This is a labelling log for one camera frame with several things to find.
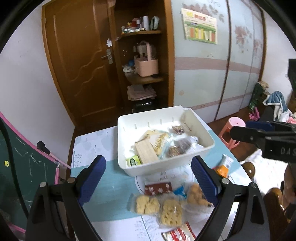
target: pink basket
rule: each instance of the pink basket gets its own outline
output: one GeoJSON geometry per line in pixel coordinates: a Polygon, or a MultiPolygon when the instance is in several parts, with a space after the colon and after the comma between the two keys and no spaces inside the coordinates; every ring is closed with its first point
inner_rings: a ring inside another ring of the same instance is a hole
{"type": "Polygon", "coordinates": [[[144,58],[135,59],[136,71],[142,77],[158,74],[158,60],[151,60],[151,50],[149,43],[146,43],[146,48],[148,60],[145,60],[144,58]]]}

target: brown door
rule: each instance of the brown door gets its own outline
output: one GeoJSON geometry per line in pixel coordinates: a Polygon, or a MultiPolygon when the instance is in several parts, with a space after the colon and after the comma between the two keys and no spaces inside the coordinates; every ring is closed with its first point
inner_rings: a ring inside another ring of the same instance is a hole
{"type": "Polygon", "coordinates": [[[106,0],[55,0],[43,6],[43,37],[53,79],[78,126],[122,114],[106,0]],[[112,61],[106,56],[111,50],[112,61]]]}

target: pink stool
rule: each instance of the pink stool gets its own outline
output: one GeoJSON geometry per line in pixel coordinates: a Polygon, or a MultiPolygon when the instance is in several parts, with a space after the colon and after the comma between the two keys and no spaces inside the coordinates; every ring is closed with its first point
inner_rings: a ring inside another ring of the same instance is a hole
{"type": "Polygon", "coordinates": [[[221,141],[226,145],[226,147],[231,150],[232,148],[236,147],[239,142],[236,143],[236,140],[230,139],[229,143],[227,143],[224,139],[223,139],[223,135],[225,132],[230,131],[232,127],[234,126],[241,126],[241,127],[246,127],[245,122],[238,118],[238,117],[230,117],[227,121],[227,123],[225,124],[225,126],[223,127],[222,131],[220,132],[220,134],[218,135],[218,137],[221,139],[221,141]]]}

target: chalkboard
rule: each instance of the chalkboard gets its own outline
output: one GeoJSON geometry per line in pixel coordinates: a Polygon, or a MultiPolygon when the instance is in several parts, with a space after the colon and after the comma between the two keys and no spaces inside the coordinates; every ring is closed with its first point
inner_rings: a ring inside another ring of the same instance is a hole
{"type": "Polygon", "coordinates": [[[2,118],[0,121],[4,128],[0,131],[0,209],[10,215],[12,224],[26,229],[26,213],[30,211],[36,190],[41,182],[54,184],[57,164],[29,146],[2,118]]]}

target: blue gripper pad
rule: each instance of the blue gripper pad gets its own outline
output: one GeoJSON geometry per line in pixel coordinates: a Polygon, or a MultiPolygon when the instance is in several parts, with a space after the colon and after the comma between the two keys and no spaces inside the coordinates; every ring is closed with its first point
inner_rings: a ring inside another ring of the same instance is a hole
{"type": "Polygon", "coordinates": [[[246,127],[253,128],[253,129],[259,129],[264,131],[274,131],[274,126],[269,122],[263,122],[263,121],[247,121],[246,127]]]}
{"type": "Polygon", "coordinates": [[[77,176],[78,202],[80,206],[88,202],[106,170],[106,159],[97,155],[88,168],[84,168],[77,176]]]}
{"type": "Polygon", "coordinates": [[[219,180],[217,179],[219,178],[218,174],[213,169],[210,169],[200,156],[195,156],[192,159],[191,169],[207,201],[216,207],[219,202],[217,195],[221,192],[221,185],[217,183],[219,180]],[[215,180],[209,175],[212,171],[214,172],[212,175],[217,175],[215,180]]]}

